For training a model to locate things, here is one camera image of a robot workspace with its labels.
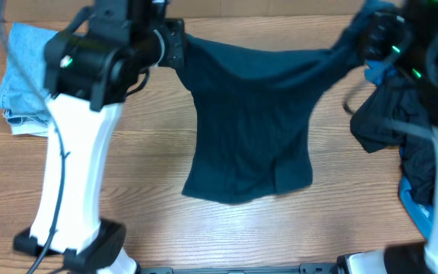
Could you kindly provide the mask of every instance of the black cloth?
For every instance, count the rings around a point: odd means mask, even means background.
[[[351,119],[351,132],[366,152],[372,153],[387,146],[403,146],[403,170],[412,187],[416,203],[433,204],[435,187],[435,152],[430,140],[394,131],[382,123],[370,121],[388,118],[430,128],[427,110],[421,104],[420,93],[406,78],[395,74],[382,84]]]
[[[266,52],[188,36],[177,75],[194,97],[198,125],[182,194],[240,203],[309,186],[310,114],[325,91],[363,64],[360,33],[374,11],[391,6],[367,1],[331,49]]]

